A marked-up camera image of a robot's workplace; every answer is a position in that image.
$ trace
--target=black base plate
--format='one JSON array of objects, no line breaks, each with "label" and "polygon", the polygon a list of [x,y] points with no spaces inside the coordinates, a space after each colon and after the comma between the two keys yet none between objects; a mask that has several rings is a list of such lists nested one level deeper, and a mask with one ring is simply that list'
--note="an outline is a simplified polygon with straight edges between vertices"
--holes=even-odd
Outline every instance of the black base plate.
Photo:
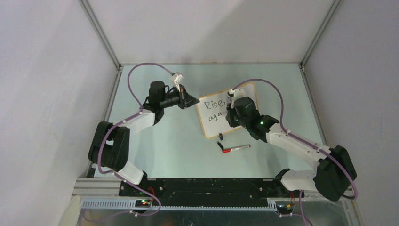
[{"label": "black base plate", "polygon": [[[121,182],[119,196],[147,197],[125,182]],[[191,179],[150,178],[141,188],[154,189],[164,206],[186,207],[265,207],[267,198],[289,197],[279,181],[263,178],[249,179]]]}]

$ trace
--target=white wall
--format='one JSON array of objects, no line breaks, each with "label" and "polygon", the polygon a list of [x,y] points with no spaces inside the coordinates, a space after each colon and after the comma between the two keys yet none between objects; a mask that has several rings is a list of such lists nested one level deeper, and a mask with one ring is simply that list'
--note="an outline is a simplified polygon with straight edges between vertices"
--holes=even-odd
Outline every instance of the white wall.
[{"label": "white wall", "polygon": [[327,139],[358,173],[366,225],[397,225],[399,1],[343,1],[305,68]]},{"label": "white wall", "polygon": [[56,225],[115,68],[77,0],[0,3],[1,225]]},{"label": "white wall", "polygon": [[332,2],[90,1],[122,63],[299,62]]}]

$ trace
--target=table surface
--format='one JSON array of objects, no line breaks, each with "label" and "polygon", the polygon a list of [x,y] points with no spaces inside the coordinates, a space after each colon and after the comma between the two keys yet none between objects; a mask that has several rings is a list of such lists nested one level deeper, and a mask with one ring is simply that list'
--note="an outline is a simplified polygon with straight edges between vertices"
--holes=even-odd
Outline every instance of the table surface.
[{"label": "table surface", "polygon": [[[124,66],[109,121],[117,122],[138,111],[138,104],[128,90],[127,76],[133,66]],[[184,75],[188,93],[202,97],[232,88],[250,78],[274,83],[284,98],[284,125],[293,133],[317,143],[322,142],[306,88],[297,64],[198,64],[166,65]],[[132,90],[144,101],[152,81],[172,86],[163,69],[146,65],[135,69],[130,77]],[[261,114],[280,115],[277,92],[264,82],[256,82]],[[155,126],[130,136],[129,161],[150,178],[272,178],[282,169],[310,170],[301,159],[284,149],[254,140],[245,129],[223,136],[224,147],[250,144],[251,148],[222,153],[219,138],[204,137],[197,108],[165,109]],[[97,170],[95,177],[102,175]]]}]

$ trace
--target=marker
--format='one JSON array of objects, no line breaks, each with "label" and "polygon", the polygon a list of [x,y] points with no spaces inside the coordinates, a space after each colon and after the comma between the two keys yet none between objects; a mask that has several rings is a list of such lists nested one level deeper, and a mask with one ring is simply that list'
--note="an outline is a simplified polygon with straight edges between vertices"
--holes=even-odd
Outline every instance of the marker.
[{"label": "marker", "polygon": [[217,145],[219,145],[220,149],[223,151],[224,147],[219,141],[217,142]]},{"label": "marker", "polygon": [[249,148],[249,147],[251,147],[251,145],[243,145],[243,146],[239,146],[239,147],[226,148],[226,149],[223,149],[222,152],[228,153],[231,151],[240,150],[240,149]]}]

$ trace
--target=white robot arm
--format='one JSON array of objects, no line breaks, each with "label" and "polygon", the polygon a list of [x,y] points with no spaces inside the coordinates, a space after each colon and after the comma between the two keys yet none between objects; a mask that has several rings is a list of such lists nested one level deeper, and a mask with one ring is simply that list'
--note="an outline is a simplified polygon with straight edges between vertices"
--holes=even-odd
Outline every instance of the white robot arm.
[{"label": "white robot arm", "polygon": [[[107,140],[113,140],[114,143],[113,145],[104,145],[101,166],[112,169],[135,185],[138,185],[143,178],[147,177],[144,171],[128,161],[130,133],[137,134],[143,129],[157,124],[167,107],[177,105],[181,109],[186,109],[200,102],[197,98],[188,94],[185,87],[180,84],[182,78],[183,76],[180,73],[175,73],[172,76],[174,87],[168,91],[165,90],[167,86],[162,81],[151,83],[149,95],[137,116],[128,121],[123,121],[108,136]],[[112,126],[112,123],[106,121],[98,124],[88,153],[88,158],[93,163],[97,163],[101,143]]]},{"label": "white robot arm", "polygon": [[229,90],[232,98],[227,106],[227,116],[231,127],[242,126],[256,140],[281,147],[300,157],[312,167],[312,170],[294,171],[282,170],[276,178],[289,191],[309,190],[318,191],[326,198],[337,201],[349,187],[350,182],[336,164],[334,164],[320,150],[334,157],[349,173],[352,180],[357,177],[351,159],[345,148],[318,144],[310,140],[294,136],[281,123],[268,115],[261,115],[256,109],[254,101],[245,95],[243,89]]}]

